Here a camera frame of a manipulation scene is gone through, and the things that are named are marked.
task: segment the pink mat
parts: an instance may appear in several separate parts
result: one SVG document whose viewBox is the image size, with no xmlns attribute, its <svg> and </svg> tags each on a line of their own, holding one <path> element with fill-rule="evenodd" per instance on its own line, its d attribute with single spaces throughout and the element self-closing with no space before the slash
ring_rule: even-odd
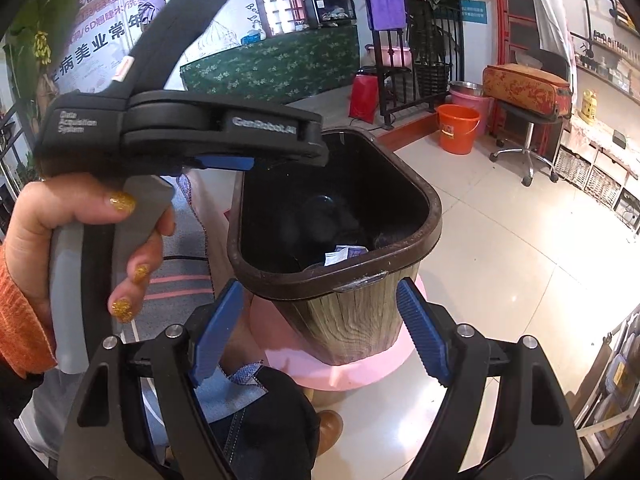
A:
<svg viewBox="0 0 640 480">
<path fill-rule="evenodd" d="M 426 298 L 420 276 L 415 285 Z M 254 298 L 250 322 L 270 366 L 282 370 L 300 386 L 314 390 L 339 392 L 375 383 L 396 370 L 414 350 L 403 324 L 398 339 L 388 350 L 347 365 L 331 366 L 302 350 L 299 337 L 271 301 Z"/>
</svg>

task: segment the orange sleeve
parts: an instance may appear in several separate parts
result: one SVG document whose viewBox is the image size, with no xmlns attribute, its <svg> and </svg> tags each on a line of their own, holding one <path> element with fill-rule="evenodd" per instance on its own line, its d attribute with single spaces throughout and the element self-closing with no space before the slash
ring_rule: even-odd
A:
<svg viewBox="0 0 640 480">
<path fill-rule="evenodd" d="M 56 365 L 53 334 L 46 330 L 6 268 L 0 246 L 0 357 L 20 377 Z"/>
</svg>

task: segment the metal bowl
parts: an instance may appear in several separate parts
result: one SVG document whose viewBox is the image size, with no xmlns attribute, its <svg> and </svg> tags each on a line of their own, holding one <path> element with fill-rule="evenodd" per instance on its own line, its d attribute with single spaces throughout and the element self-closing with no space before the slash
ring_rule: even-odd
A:
<svg viewBox="0 0 640 480">
<path fill-rule="evenodd" d="M 449 83 L 449 85 L 454 92 L 458 92 L 459 94 L 473 95 L 474 97 L 482 97 L 484 95 L 482 85 L 478 85 L 476 83 L 468 83 L 467 81 L 452 81 L 451 83 Z"/>
</svg>

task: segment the paper trash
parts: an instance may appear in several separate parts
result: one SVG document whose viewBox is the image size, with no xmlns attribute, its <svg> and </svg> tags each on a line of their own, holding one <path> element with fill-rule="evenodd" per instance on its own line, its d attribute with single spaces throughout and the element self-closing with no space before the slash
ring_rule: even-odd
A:
<svg viewBox="0 0 640 480">
<path fill-rule="evenodd" d="M 337 264 L 347 258 L 353 258 L 368 252 L 369 250 L 366 247 L 360 245 L 337 245 L 335 252 L 324 254 L 324 266 Z"/>
</svg>

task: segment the gold glitter nail polish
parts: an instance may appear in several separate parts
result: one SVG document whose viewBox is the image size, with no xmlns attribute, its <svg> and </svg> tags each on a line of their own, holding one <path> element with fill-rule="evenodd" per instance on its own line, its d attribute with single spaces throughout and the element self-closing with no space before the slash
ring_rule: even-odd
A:
<svg viewBox="0 0 640 480">
<path fill-rule="evenodd" d="M 133 212 L 136 208 L 136 199 L 129 193 L 124 191 L 115 191 L 109 197 L 109 203 L 117 211 L 126 211 L 127 213 Z"/>
<path fill-rule="evenodd" d="M 133 272 L 133 283 L 141 283 L 149 275 L 149 266 L 147 264 L 141 264 L 136 267 Z"/>
<path fill-rule="evenodd" d="M 131 302 L 127 298 L 120 298 L 111 303 L 111 309 L 113 310 L 113 315 L 118 318 L 118 321 L 121 323 L 128 323 L 133 319 Z"/>
</svg>

